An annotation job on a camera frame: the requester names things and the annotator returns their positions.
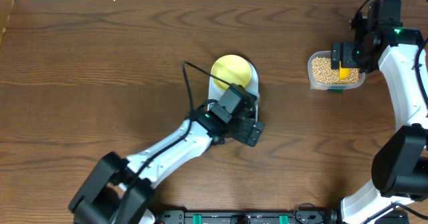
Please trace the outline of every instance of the wood grain surface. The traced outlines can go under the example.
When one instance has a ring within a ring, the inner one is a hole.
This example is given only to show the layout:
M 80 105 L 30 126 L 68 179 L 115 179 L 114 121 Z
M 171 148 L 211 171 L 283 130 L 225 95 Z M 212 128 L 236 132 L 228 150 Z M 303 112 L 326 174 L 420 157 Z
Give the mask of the wood grain surface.
M 7 22 L 12 12 L 14 0 L 0 0 L 0 46 L 3 35 L 6 32 Z
M 142 151 L 183 121 L 181 62 L 209 70 L 231 53 L 259 72 L 260 142 L 184 164 L 152 207 L 334 207 L 395 132 L 380 73 L 342 94 L 309 86 L 309 57 L 353 39 L 363 1 L 16 0 L 0 49 L 0 223 L 71 223 L 68 203 L 103 155 Z M 403 22 L 425 35 L 426 7 L 403 0 Z M 208 79 L 188 75 L 198 104 Z

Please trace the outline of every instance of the clear plastic container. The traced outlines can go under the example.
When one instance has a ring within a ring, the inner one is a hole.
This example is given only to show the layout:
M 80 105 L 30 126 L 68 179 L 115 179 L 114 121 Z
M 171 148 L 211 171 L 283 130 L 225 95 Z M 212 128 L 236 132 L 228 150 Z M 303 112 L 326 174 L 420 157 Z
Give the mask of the clear plastic container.
M 355 84 L 324 84 L 316 81 L 314 72 L 312 71 L 312 61 L 314 58 L 331 58 L 331 51 L 319 51 L 310 56 L 308 61 L 308 74 L 311 90 L 348 90 L 351 88 L 360 87 L 366 78 L 366 74 L 358 74 L 358 82 Z

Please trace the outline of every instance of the container of beans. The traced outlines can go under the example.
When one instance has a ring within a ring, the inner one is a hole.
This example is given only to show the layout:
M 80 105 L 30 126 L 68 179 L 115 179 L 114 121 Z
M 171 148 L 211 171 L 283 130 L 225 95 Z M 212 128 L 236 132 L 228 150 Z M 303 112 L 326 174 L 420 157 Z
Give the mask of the container of beans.
M 314 53 L 308 61 L 310 88 L 312 90 L 347 90 L 361 86 L 366 78 L 358 69 L 349 69 L 346 79 L 339 79 L 339 70 L 331 69 L 331 51 Z

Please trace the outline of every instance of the yellow block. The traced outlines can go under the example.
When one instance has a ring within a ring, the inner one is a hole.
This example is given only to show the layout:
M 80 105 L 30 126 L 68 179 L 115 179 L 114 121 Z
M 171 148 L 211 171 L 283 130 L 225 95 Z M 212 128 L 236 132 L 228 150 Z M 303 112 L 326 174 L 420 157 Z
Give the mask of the yellow block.
M 251 67 L 248 61 L 238 55 L 226 55 L 219 58 L 211 68 L 211 74 L 229 83 L 247 87 L 251 80 Z M 229 86 L 219 80 L 213 79 L 214 83 L 222 90 Z
M 342 68 L 342 62 L 339 62 L 339 80 L 344 80 L 349 77 L 349 69 Z

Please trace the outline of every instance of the yellow bowl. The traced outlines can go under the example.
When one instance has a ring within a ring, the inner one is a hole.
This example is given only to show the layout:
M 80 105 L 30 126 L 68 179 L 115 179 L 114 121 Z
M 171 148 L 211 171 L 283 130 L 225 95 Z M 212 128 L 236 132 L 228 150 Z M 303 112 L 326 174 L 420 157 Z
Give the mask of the yellow bowl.
M 251 80 L 251 66 L 246 59 L 238 55 L 226 55 L 214 63 L 211 68 L 211 74 L 226 82 L 246 88 Z M 229 87 L 219 80 L 213 79 L 213 81 L 222 90 L 226 90 Z

